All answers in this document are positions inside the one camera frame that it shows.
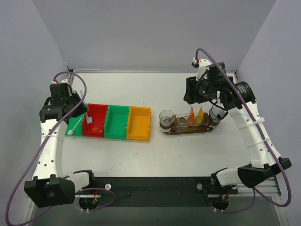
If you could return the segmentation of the yellow toothpaste tube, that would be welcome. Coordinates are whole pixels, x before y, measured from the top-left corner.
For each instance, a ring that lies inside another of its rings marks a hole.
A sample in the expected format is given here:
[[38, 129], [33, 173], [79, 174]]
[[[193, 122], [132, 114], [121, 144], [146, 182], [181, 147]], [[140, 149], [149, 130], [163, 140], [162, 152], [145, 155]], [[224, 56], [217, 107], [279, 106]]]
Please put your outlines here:
[[197, 114], [197, 117], [196, 117], [196, 124], [200, 125], [203, 121], [203, 118], [204, 118], [204, 112], [203, 112], [203, 109], [201, 107], [198, 114]]

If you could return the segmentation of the orange toothpaste box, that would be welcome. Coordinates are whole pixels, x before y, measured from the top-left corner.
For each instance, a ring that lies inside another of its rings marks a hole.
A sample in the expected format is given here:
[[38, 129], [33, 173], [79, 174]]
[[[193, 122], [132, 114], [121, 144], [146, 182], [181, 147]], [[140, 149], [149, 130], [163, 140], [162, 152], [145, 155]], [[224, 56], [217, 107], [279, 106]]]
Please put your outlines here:
[[194, 114], [194, 111], [193, 111], [193, 106], [191, 106], [190, 114], [188, 116], [188, 123], [189, 123], [190, 126], [193, 126], [194, 122], [195, 122], [195, 114]]

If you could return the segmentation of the white toothbrush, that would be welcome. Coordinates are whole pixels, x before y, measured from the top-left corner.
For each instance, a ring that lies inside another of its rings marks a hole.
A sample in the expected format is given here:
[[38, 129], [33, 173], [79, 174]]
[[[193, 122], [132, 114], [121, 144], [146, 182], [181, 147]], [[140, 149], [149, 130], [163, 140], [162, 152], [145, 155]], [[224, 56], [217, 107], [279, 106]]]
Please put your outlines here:
[[66, 131], [66, 134], [69, 136], [75, 135], [75, 136], [81, 136], [81, 123], [82, 123], [82, 118], [75, 120], [72, 119], [69, 121], [69, 125]]
[[[80, 96], [83, 98], [83, 90], [80, 90]], [[86, 112], [86, 122], [87, 124], [91, 124], [93, 122], [92, 117], [88, 116], [88, 112]]]

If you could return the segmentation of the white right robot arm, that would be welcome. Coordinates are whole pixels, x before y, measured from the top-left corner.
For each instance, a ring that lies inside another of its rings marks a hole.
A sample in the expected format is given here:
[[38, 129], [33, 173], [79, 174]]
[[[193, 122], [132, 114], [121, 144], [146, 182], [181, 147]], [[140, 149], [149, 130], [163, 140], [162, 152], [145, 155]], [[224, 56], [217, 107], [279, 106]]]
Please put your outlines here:
[[250, 154], [249, 164], [212, 174], [218, 184], [228, 186], [242, 183], [253, 188], [279, 174], [280, 167], [285, 170], [290, 168], [290, 159], [283, 158], [272, 145], [249, 84], [244, 81], [234, 84], [230, 79], [225, 79], [221, 74], [221, 71], [225, 71], [223, 62], [215, 66], [208, 59], [200, 59], [194, 60], [192, 65], [198, 71], [195, 77], [186, 79], [184, 101], [188, 104], [220, 101], [236, 123]]

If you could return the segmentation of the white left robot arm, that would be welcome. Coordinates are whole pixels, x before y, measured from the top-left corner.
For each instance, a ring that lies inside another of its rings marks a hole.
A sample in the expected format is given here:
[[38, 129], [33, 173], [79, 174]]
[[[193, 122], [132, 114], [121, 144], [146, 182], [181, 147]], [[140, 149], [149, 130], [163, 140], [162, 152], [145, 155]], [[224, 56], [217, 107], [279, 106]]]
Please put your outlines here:
[[63, 140], [70, 118], [87, 112], [87, 107], [68, 83], [50, 85], [50, 94], [40, 110], [41, 150], [32, 180], [24, 184], [25, 193], [39, 208], [71, 204], [80, 190], [96, 189], [92, 170], [67, 176], [62, 172]]

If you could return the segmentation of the clear glass cup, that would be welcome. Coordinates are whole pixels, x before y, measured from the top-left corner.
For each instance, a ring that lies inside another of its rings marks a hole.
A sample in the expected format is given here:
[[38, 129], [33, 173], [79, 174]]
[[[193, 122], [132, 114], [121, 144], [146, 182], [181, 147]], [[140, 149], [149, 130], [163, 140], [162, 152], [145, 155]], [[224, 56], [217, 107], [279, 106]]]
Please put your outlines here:
[[209, 117], [212, 123], [219, 123], [224, 115], [225, 112], [216, 106], [212, 106], [212, 108], [209, 110]]
[[162, 132], [169, 132], [176, 119], [174, 112], [163, 110], [159, 114], [159, 126]]

